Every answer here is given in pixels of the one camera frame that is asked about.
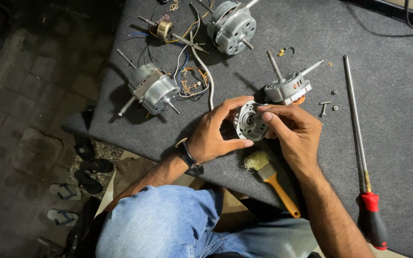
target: yellow brush handle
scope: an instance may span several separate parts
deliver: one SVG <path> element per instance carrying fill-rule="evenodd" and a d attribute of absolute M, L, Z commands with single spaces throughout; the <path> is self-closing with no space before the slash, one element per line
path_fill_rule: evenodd
<path fill-rule="evenodd" d="M 264 182 L 269 183 L 273 186 L 278 196 L 280 196 L 281 201 L 294 218 L 298 219 L 301 217 L 301 213 L 299 212 L 299 209 L 297 208 L 295 203 L 291 200 L 288 194 L 283 190 L 283 188 L 281 188 L 281 185 L 278 183 L 277 173 L 271 175 Z"/>

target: screwdriver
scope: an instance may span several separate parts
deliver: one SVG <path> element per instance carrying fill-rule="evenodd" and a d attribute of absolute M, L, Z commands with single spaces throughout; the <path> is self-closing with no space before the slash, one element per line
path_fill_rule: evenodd
<path fill-rule="evenodd" d="M 368 167 L 366 164 L 366 158 L 364 157 L 363 138 L 361 137 L 361 130 L 359 128 L 358 111 L 356 109 L 355 93 L 353 91 L 352 73 L 350 72 L 350 63 L 348 62 L 348 56 L 344 55 L 345 69 L 347 71 L 347 86 L 348 97 L 351 101 L 353 108 L 353 117 L 355 120 L 356 134 L 359 142 L 359 150 L 361 154 L 361 160 L 363 162 L 364 184 L 366 185 L 366 192 L 361 195 L 364 203 L 366 204 L 367 217 L 365 218 L 368 232 L 366 238 L 369 239 L 372 246 L 379 250 L 387 249 L 388 233 L 386 231 L 385 222 L 379 213 L 379 196 L 371 191 L 371 183 L 369 180 Z"/>

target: pebble mat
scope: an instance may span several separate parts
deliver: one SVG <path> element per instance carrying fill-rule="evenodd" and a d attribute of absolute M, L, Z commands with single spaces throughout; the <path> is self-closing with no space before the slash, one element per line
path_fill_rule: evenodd
<path fill-rule="evenodd" d="M 106 188 L 109 185 L 109 182 L 112 179 L 112 175 L 116 171 L 116 162 L 120 160 L 120 157 L 122 156 L 123 149 L 119 149 L 115 146 L 96 141 L 96 140 L 91 140 L 92 144 L 95 148 L 95 158 L 103 158 L 107 159 L 112 162 L 114 165 L 114 170 L 111 173 L 97 173 L 97 174 L 92 174 L 89 172 L 86 172 L 91 178 L 97 180 L 100 182 L 100 184 L 103 186 L 103 191 L 101 191 L 99 194 L 95 195 L 90 195 L 87 191 L 81 190 L 83 194 L 86 196 L 94 196 L 98 199 L 102 199 L 103 196 L 105 195 Z M 76 172 L 79 169 L 79 164 L 82 162 L 82 159 L 76 155 L 74 158 L 74 162 L 71 165 L 71 168 L 69 169 L 69 176 L 68 176 L 68 184 L 69 185 L 74 185 L 77 186 L 77 179 L 74 177 L 74 172 Z"/>

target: hand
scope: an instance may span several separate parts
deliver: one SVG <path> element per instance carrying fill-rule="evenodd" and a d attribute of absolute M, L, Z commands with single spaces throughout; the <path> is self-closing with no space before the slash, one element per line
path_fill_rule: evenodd
<path fill-rule="evenodd" d="M 278 137 L 284 159 L 296 176 L 313 172 L 318 167 L 321 122 L 296 105 L 267 105 L 257 110 L 268 124 L 266 137 Z"/>
<path fill-rule="evenodd" d="M 232 110 L 243 106 L 253 96 L 241 96 L 224 101 L 210 113 L 204 115 L 192 137 L 188 140 L 188 149 L 192 157 L 203 163 L 228 152 L 253 146 L 254 142 L 246 139 L 224 140 L 219 128 L 228 119 Z"/>

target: person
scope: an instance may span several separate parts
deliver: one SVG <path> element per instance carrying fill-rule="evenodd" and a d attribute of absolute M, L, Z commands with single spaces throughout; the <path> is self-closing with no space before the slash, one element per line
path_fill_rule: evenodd
<path fill-rule="evenodd" d="M 198 163 L 250 147 L 251 140 L 224 140 L 219 128 L 253 97 L 224 101 L 201 120 L 187 149 Z M 310 221 L 279 219 L 245 230 L 215 233 L 222 195 L 170 185 L 189 166 L 175 153 L 119 194 L 102 215 L 98 258 L 306 258 L 320 246 L 326 257 L 373 258 L 363 235 L 318 167 L 321 123 L 298 106 L 260 106 L 267 138 L 278 138 L 300 182 Z"/>

